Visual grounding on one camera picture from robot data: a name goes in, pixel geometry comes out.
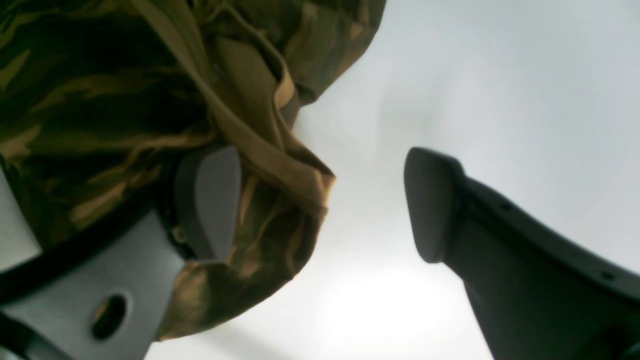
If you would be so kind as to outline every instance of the camouflage fabric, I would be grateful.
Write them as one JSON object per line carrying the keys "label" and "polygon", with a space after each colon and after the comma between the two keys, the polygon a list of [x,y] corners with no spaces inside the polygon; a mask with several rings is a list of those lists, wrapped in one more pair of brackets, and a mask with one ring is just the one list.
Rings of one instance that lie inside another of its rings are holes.
{"label": "camouflage fabric", "polygon": [[243,157],[224,264],[190,263],[158,339],[264,300],[308,261],[334,176],[291,133],[384,1],[0,0],[0,166],[44,250],[214,142]]}

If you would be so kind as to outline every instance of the hole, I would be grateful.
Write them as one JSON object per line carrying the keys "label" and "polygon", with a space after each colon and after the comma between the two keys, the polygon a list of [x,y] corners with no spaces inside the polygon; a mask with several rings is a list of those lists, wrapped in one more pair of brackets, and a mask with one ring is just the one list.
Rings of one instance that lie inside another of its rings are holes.
{"label": "hole", "polygon": [[616,278],[615,276],[613,276],[612,273],[606,272],[606,271],[603,271],[600,275],[602,276],[603,279],[609,280],[609,281],[612,281]]}
{"label": "hole", "polygon": [[3,360],[19,360],[22,359],[21,357],[19,357],[15,352],[0,346],[0,359]]}
{"label": "hole", "polygon": [[105,300],[95,313],[91,332],[98,340],[110,338],[122,324],[127,314],[127,301],[122,295],[113,295]]}
{"label": "hole", "polygon": [[631,345],[620,357],[620,360],[638,360],[640,359],[640,343]]}

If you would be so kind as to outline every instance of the camouflage sleeve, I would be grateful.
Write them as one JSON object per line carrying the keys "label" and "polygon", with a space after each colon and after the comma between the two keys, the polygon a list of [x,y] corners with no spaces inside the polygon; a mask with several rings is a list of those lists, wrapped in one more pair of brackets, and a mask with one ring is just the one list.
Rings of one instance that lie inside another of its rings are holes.
{"label": "camouflage sleeve", "polygon": [[185,268],[159,339],[241,314],[307,262],[334,176],[291,126],[365,51],[384,7],[192,3],[0,3],[0,165],[45,249],[190,149],[231,143],[242,154],[232,253]]}

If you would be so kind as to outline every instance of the small hole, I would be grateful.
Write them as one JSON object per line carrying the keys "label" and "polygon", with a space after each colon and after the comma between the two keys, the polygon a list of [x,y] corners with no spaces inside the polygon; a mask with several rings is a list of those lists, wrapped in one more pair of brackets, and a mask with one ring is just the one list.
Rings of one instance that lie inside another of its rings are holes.
{"label": "small hole", "polygon": [[613,276],[612,273],[606,272],[606,271],[603,271],[601,276],[602,276],[603,279],[609,280],[609,281],[612,281],[612,280],[614,280],[616,278],[615,276]]}
{"label": "small hole", "polygon": [[640,343],[631,345],[620,357],[620,360],[637,360],[640,359]]}
{"label": "small hole", "polygon": [[95,313],[91,332],[98,340],[110,338],[127,314],[127,301],[122,295],[113,295],[103,302]]}

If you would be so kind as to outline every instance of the gray plastic part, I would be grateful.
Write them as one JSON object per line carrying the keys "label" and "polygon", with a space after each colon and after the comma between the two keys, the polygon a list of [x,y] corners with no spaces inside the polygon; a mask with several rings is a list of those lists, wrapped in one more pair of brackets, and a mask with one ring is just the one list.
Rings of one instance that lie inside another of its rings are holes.
{"label": "gray plastic part", "polygon": [[241,183],[240,156],[231,146],[192,152],[179,164],[173,203],[198,260],[223,261],[231,250]]}
{"label": "gray plastic part", "polygon": [[413,237],[420,256],[428,263],[444,261],[447,240],[458,226],[464,194],[462,166],[450,156],[412,148],[404,166],[404,187]]}
{"label": "gray plastic part", "polygon": [[[108,248],[2,311],[40,336],[25,349],[30,359],[141,360],[184,263],[151,210]],[[112,295],[127,300],[125,317],[111,337],[97,340],[92,324]]]}
{"label": "gray plastic part", "polygon": [[0,347],[0,360],[20,360],[20,357],[7,349]]}
{"label": "gray plastic part", "polygon": [[0,272],[42,252],[0,168]]}

